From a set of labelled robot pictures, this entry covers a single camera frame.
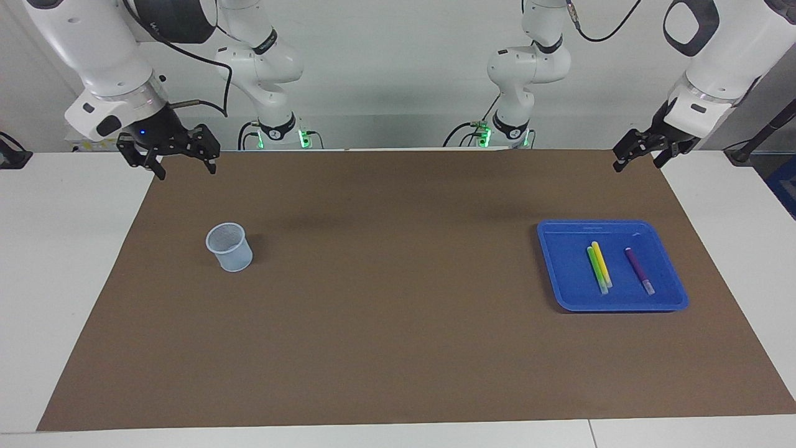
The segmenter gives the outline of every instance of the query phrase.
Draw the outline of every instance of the cup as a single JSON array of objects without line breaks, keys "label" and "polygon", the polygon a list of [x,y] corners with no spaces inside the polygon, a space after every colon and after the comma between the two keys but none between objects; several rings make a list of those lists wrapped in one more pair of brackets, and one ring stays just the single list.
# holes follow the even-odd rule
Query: cup
[{"label": "cup", "polygon": [[225,222],[207,233],[205,246],[218,258],[227,272],[239,272],[252,263],[252,248],[246,241],[246,232],[240,224]]}]

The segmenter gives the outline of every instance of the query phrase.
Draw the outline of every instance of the black cable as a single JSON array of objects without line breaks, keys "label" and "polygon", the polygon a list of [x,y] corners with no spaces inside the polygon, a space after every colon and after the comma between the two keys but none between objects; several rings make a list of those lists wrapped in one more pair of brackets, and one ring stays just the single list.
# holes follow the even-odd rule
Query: black cable
[{"label": "black cable", "polygon": [[627,20],[630,19],[630,16],[633,15],[633,12],[635,12],[636,8],[638,8],[638,5],[641,4],[641,2],[642,2],[642,0],[636,0],[636,3],[633,4],[633,7],[630,8],[630,11],[628,11],[627,15],[625,16],[624,19],[622,19],[622,21],[619,23],[619,25],[616,27],[616,29],[611,31],[611,33],[608,34],[606,37],[600,37],[600,38],[588,37],[580,29],[580,20],[578,19],[578,14],[575,11],[575,5],[572,4],[572,0],[567,0],[567,6],[569,6],[569,8],[570,8],[569,16],[572,19],[572,23],[575,24],[575,29],[578,30],[578,33],[580,34],[581,37],[583,37],[584,39],[586,39],[589,42],[604,42],[604,41],[607,41],[608,39],[612,38],[620,29],[622,29],[622,27],[625,25],[625,23],[627,23]]},{"label": "black cable", "polygon": [[[495,104],[498,103],[498,100],[500,100],[500,95],[502,95],[502,94],[503,94],[502,92],[498,93],[498,95],[495,97],[495,101],[492,101],[492,105],[490,105],[490,108],[486,109],[486,113],[481,118],[481,121],[486,120],[486,117],[490,115],[490,112],[492,112],[492,108],[495,107]],[[470,137],[470,141],[467,142],[467,147],[470,147],[471,144],[473,144],[473,137]]]},{"label": "black cable", "polygon": [[473,141],[473,138],[475,138],[475,137],[477,137],[477,136],[478,136],[478,133],[477,133],[477,132],[473,132],[473,133],[471,133],[471,134],[467,134],[466,136],[463,136],[463,137],[462,137],[462,141],[458,142],[458,146],[459,146],[459,147],[462,147],[462,145],[464,144],[464,140],[465,140],[467,137],[470,137],[470,142],[472,142],[472,141]]},{"label": "black cable", "polygon": [[240,132],[238,132],[238,151],[243,151],[243,149],[244,149],[244,147],[243,147],[244,132],[246,132],[246,129],[249,126],[254,126],[254,124],[252,124],[251,121],[247,121],[246,124],[244,124],[240,128]]},{"label": "black cable", "polygon": [[451,133],[450,133],[450,134],[448,134],[448,137],[445,139],[445,143],[443,143],[443,147],[446,147],[446,146],[447,146],[448,142],[450,142],[450,141],[451,141],[451,139],[452,139],[452,138],[453,138],[453,136],[456,134],[456,132],[459,132],[459,130],[461,130],[461,129],[464,129],[464,128],[466,128],[467,126],[472,126],[472,125],[473,125],[472,123],[470,123],[470,122],[467,122],[467,123],[462,123],[462,124],[460,124],[459,126],[457,126],[456,128],[454,128],[454,130],[453,130],[453,131],[451,131]]},{"label": "black cable", "polygon": [[227,103],[228,103],[228,100],[229,100],[229,85],[232,83],[232,67],[230,67],[229,65],[226,65],[226,64],[224,64],[222,62],[211,61],[210,59],[208,59],[206,57],[198,56],[196,54],[191,53],[190,51],[181,49],[180,47],[176,46],[175,44],[172,44],[171,42],[169,42],[166,39],[164,39],[163,37],[161,37],[159,34],[155,33],[152,29],[150,29],[149,26],[147,26],[141,20],[141,18],[135,12],[133,12],[133,9],[130,6],[129,0],[123,0],[123,3],[124,3],[124,8],[127,10],[129,15],[131,17],[133,17],[133,20],[135,20],[135,22],[138,23],[139,26],[141,26],[155,41],[158,41],[158,42],[162,43],[163,45],[171,48],[172,50],[174,50],[174,51],[176,51],[176,52],[178,52],[180,54],[183,54],[183,55],[185,55],[187,57],[190,57],[192,59],[195,59],[197,61],[201,61],[201,62],[204,62],[206,64],[210,64],[210,65],[215,65],[216,67],[224,67],[225,69],[227,69],[227,71],[229,72],[229,75],[227,76],[227,84],[224,87],[224,107],[222,108],[222,107],[218,106],[217,104],[213,104],[213,103],[210,103],[210,102],[205,102],[205,103],[202,103],[202,104],[208,105],[208,106],[216,109],[217,111],[221,112],[221,115],[223,115],[225,118],[229,117],[229,114],[227,113]]},{"label": "black cable", "polygon": [[308,136],[318,136],[318,139],[321,140],[321,149],[326,149],[326,146],[323,144],[323,136],[318,131],[307,131],[306,134]]},{"label": "black cable", "polygon": [[27,152],[25,147],[20,145],[19,142],[14,137],[9,136],[8,134],[6,134],[5,132],[2,132],[2,131],[0,131],[0,136],[3,136],[3,138],[5,138],[6,140],[10,141],[14,145],[16,145],[20,150]]},{"label": "black cable", "polygon": [[223,29],[223,28],[221,28],[221,26],[220,26],[220,25],[218,25],[218,16],[219,16],[219,14],[218,14],[218,0],[216,0],[216,1],[215,1],[215,4],[216,4],[216,25],[213,25],[213,28],[215,28],[215,29],[218,29],[218,30],[219,30],[219,31],[221,31],[222,33],[224,33],[224,34],[226,34],[227,36],[229,36],[229,33],[227,33],[227,30],[226,30],[226,29]]},{"label": "black cable", "polygon": [[246,136],[244,137],[244,151],[246,151],[246,139],[252,136],[259,138],[259,134],[257,132],[249,132],[248,134],[246,134]]}]

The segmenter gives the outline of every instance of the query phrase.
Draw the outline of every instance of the white table surface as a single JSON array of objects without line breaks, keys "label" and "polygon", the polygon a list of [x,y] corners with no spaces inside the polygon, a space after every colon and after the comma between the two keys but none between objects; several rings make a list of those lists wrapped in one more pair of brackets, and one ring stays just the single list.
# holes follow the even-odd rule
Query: white table surface
[{"label": "white table surface", "polygon": [[[723,154],[677,158],[664,174],[794,395],[796,222]],[[151,179],[112,153],[37,154],[0,171],[0,446],[796,446],[796,415],[33,434]]]}]

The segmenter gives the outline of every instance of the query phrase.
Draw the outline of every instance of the black stand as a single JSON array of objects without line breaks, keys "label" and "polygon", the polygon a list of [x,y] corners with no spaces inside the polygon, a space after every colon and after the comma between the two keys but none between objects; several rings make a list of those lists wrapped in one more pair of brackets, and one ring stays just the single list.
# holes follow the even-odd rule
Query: black stand
[{"label": "black stand", "polygon": [[777,114],[774,119],[766,125],[765,128],[761,129],[760,132],[757,133],[756,136],[752,137],[749,140],[749,143],[745,144],[742,148],[738,150],[726,150],[724,154],[727,155],[730,162],[737,167],[748,167],[749,166],[749,156],[751,153],[757,149],[758,146],[768,137],[771,136],[777,129],[780,129],[782,126],[788,124],[794,116],[796,116],[796,99],[790,102],[785,108]]},{"label": "black stand", "polygon": [[6,159],[0,163],[0,170],[20,170],[33,155],[30,151],[15,151],[2,140],[0,140],[0,154]]}]

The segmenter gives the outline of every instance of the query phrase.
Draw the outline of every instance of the green indicator light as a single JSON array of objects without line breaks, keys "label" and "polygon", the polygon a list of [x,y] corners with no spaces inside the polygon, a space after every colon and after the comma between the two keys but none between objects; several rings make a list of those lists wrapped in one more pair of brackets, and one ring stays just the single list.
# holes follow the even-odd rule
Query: green indicator light
[{"label": "green indicator light", "polygon": [[298,130],[298,137],[301,140],[302,149],[312,146],[312,140],[310,140],[309,137],[307,137],[306,132],[304,132],[302,129]]},{"label": "green indicator light", "polygon": [[484,128],[484,132],[481,134],[481,138],[478,139],[478,146],[489,147],[491,138],[492,138],[492,129]]}]

